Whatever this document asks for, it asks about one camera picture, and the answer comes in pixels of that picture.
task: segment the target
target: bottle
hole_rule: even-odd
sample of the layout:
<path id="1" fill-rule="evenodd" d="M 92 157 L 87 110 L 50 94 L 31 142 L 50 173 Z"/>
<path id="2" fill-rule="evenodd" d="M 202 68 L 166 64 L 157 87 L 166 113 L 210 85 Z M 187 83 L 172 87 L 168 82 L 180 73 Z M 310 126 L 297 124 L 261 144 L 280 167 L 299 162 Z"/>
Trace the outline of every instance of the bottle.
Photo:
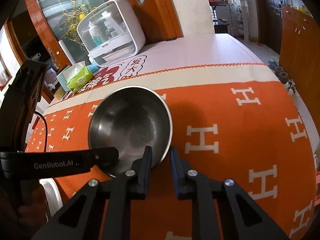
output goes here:
<path id="1" fill-rule="evenodd" d="M 118 36 L 118 33 L 117 33 L 116 30 L 112 27 L 111 24 L 108 24 L 106 27 L 107 27 L 106 33 L 110 33 L 110 35 L 111 35 L 112 38 Z"/>
<path id="2" fill-rule="evenodd" d="M 106 30 L 106 37 L 107 37 L 108 40 L 111 40 L 113 38 L 108 29 Z"/>
<path id="3" fill-rule="evenodd" d="M 91 62 L 91 65 L 89 66 L 89 69 L 92 73 L 96 72 L 99 70 L 99 67 L 97 65 L 97 63 L 95 62 L 95 60 L 89 56 L 89 61 Z"/>
<path id="4" fill-rule="evenodd" d="M 128 31 L 127 26 L 125 25 L 124 22 L 120 23 L 120 27 L 122 28 L 122 30 L 123 30 L 124 32 L 127 32 L 127 31 Z"/>
<path id="5" fill-rule="evenodd" d="M 103 42 L 105 42 L 105 39 L 103 37 L 103 33 L 100 30 L 100 28 L 93 22 L 89 22 L 89 33 L 94 41 L 94 44 L 96 46 L 101 45 Z"/>

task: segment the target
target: white sterilizer box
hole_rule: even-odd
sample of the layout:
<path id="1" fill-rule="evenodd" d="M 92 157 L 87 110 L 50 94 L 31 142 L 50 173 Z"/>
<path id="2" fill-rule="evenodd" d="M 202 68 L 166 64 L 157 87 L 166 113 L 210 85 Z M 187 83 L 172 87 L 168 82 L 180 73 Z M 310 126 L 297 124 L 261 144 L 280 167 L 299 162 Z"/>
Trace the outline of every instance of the white sterilizer box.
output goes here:
<path id="1" fill-rule="evenodd" d="M 77 31 L 88 57 L 100 67 L 136 55 L 146 42 L 126 0 L 110 0 L 93 9 L 79 23 Z"/>

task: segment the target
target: orange wooden cabinet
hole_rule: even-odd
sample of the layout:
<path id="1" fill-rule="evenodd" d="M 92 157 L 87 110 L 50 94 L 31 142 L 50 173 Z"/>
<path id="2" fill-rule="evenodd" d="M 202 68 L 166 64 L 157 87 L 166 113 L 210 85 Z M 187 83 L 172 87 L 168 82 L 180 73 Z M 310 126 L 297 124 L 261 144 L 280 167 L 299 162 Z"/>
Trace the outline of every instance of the orange wooden cabinet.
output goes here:
<path id="1" fill-rule="evenodd" d="M 282 8 L 282 43 L 279 63 L 292 76 L 320 133 L 320 28 L 309 15 Z"/>
<path id="2" fill-rule="evenodd" d="M 58 68 L 63 68 L 66 65 L 71 65 L 67 56 L 63 53 L 55 36 L 50 29 L 47 20 L 39 6 L 38 0 L 25 0 L 27 9 L 32 20 L 32 23 L 52 60 Z"/>
<path id="3" fill-rule="evenodd" d="M 282 6 L 282 40 L 279 63 L 291 74 L 298 39 L 298 11 L 289 6 Z"/>

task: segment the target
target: stainless steel bowl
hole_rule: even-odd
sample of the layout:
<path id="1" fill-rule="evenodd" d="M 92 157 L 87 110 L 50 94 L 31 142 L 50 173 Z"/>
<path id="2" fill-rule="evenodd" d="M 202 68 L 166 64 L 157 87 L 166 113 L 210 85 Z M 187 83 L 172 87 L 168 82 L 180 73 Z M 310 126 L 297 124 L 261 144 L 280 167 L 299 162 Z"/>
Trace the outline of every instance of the stainless steel bowl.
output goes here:
<path id="1" fill-rule="evenodd" d="M 172 118 L 161 96 L 140 86 L 120 88 L 95 110 L 89 125 L 90 149 L 116 147 L 118 163 L 99 168 L 117 176 L 143 156 L 145 146 L 153 150 L 152 167 L 166 156 L 172 139 Z"/>

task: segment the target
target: floor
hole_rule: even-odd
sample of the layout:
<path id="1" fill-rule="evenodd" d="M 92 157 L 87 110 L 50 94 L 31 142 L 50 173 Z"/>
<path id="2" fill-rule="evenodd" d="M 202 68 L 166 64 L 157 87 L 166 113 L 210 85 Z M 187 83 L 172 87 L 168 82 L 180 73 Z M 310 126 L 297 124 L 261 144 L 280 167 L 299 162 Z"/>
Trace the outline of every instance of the floor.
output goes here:
<path id="1" fill-rule="evenodd" d="M 279 54 L 274 52 L 272 49 L 263 44 L 257 44 L 250 41 L 240 41 L 248 49 L 250 49 L 254 54 L 256 54 L 265 64 L 268 64 L 268 61 L 271 60 L 272 56 L 278 56 Z"/>
<path id="2" fill-rule="evenodd" d="M 247 42 L 247 41 L 240 41 L 242 44 L 244 44 L 247 48 L 249 48 L 254 54 L 256 54 L 265 64 L 268 64 L 268 61 L 271 61 L 271 57 L 279 57 L 279 54 L 274 52 L 272 49 L 267 47 L 266 45 L 258 45 L 255 42 Z M 315 152 L 315 150 L 319 147 L 320 138 L 319 134 L 317 132 L 315 123 L 312 120 L 312 117 L 304 104 L 302 98 L 300 97 L 299 93 L 289 93 L 289 95 L 292 98 L 292 101 L 297 106 L 297 110 L 300 113 L 301 119 L 306 127 L 307 134 L 310 140 L 310 144 L 312 147 L 312 151 Z"/>

